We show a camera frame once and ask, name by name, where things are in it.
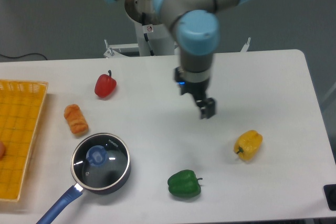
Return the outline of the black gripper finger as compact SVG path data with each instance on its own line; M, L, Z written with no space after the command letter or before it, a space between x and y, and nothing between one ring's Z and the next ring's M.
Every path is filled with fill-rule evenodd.
M196 102L200 110L201 119L210 119L216 114L216 101L213 98L206 98Z

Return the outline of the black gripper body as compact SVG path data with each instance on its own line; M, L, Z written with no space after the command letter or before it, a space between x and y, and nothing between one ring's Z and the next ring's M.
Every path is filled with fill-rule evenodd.
M181 66L174 69L174 80L180 87L181 95L189 93L195 103L207 103L206 94L210 82L209 71L188 72Z

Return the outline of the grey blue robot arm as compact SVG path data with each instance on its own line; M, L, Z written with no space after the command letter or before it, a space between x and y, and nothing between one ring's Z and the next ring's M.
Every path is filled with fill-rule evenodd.
M216 13L249 0L124 0L129 18L141 26L139 39L146 41L154 55L157 46L149 38L148 27L165 27L164 41L178 45L180 65L174 70L181 94L192 95L201 118L216 113L216 102L206 95L211 79L213 54L220 42Z

